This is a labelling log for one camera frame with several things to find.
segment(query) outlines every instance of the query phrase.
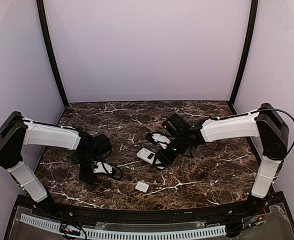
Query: small white box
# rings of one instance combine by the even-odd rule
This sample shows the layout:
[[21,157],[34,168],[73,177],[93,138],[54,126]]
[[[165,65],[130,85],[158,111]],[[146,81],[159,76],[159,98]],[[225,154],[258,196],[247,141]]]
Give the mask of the small white box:
[[135,187],[135,189],[137,189],[141,192],[144,192],[144,193],[147,192],[148,188],[149,188],[149,185],[147,183],[142,182],[142,181],[137,182],[137,185]]

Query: black cable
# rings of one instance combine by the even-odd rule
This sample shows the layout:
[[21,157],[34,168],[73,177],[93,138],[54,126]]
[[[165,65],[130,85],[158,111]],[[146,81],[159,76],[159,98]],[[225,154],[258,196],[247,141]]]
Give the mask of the black cable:
[[227,232],[227,233],[232,233],[231,231],[233,231],[233,230],[235,230],[235,229],[241,227],[242,225],[248,223],[250,220],[253,219],[253,217],[255,217],[255,216],[250,216],[249,219],[247,219],[246,221],[242,222],[242,223],[239,224],[238,226],[236,226],[236,227],[234,227],[233,229],[230,229],[230,230],[228,230],[228,231],[226,231],[226,232]]
[[105,158],[107,158],[107,157],[105,157],[105,158],[102,158],[102,153],[101,153],[101,149],[98,147],[98,161],[99,162],[101,162],[101,165],[102,165],[102,168],[104,169],[104,171],[105,171],[105,174],[108,176],[108,177],[110,177],[110,178],[112,178],[112,179],[115,179],[115,180],[121,180],[122,178],[123,178],[123,171],[118,167],[118,166],[116,166],[116,165],[113,165],[113,164],[111,164],[111,163],[108,163],[110,166],[112,166],[113,168],[115,168],[115,169],[117,169],[119,172],[120,172],[120,177],[115,177],[112,173],[109,173],[108,172],[108,170],[106,169],[106,167],[105,167],[105,162],[104,162],[104,159]]
[[[283,114],[286,114],[288,117],[291,118],[291,120],[293,121],[293,124],[294,124],[294,117],[292,115],[290,115],[288,112],[284,111],[284,110],[281,110],[281,109],[278,109],[278,108],[263,108],[263,109],[257,109],[255,111],[252,111],[250,112],[251,114],[255,114],[255,113],[259,113],[259,112],[265,112],[265,111],[276,111],[276,112],[280,112],[280,113],[283,113]],[[285,157],[288,156],[288,154],[291,152],[291,150],[293,149],[294,147],[294,140],[289,148],[289,150],[287,151],[287,154]]]
[[51,216],[49,214],[47,214],[46,212],[44,212],[39,206],[37,205],[34,205],[35,208],[37,208],[38,210],[40,210],[43,214],[45,214],[47,217],[51,218],[51,219],[56,219],[56,220],[59,220],[60,224],[62,224],[62,221],[65,221],[65,222],[69,222],[72,224],[72,226],[74,226],[75,228],[77,228],[78,230],[82,231],[85,235],[85,240],[87,240],[87,233],[86,231],[81,227],[81,226],[77,226],[77,224],[73,221],[70,221],[70,220],[67,220],[67,219],[64,219],[62,217],[56,217],[56,216]]

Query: marble tabletop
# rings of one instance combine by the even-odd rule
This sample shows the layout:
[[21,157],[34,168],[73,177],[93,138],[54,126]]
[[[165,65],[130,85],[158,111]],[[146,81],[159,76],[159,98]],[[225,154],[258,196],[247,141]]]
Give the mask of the marble tabletop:
[[[148,132],[164,131],[172,113],[189,123],[208,116],[224,117],[231,110],[224,101],[132,101],[72,103],[60,125],[81,127],[91,135],[106,134],[112,154],[106,162],[119,166],[122,180],[99,174],[97,181],[79,181],[79,165],[71,151],[47,147],[36,170],[57,203],[113,210],[173,210],[207,207],[246,200],[258,163],[245,138],[199,145],[194,158],[179,156],[160,170],[136,154],[141,148],[160,149],[145,140]],[[138,181],[149,184],[138,191]]]

